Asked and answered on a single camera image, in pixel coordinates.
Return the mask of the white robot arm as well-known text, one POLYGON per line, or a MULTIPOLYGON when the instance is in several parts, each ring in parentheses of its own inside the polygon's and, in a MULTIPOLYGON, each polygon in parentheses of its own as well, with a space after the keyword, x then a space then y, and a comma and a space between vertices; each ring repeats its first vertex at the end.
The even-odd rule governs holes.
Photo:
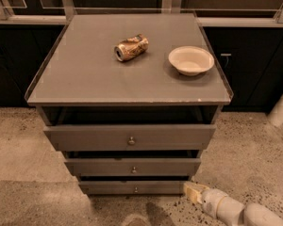
POLYGON ((220 189, 185 182, 184 194, 203 211, 226 226, 283 226, 283 219, 258 203, 244 205, 220 189))

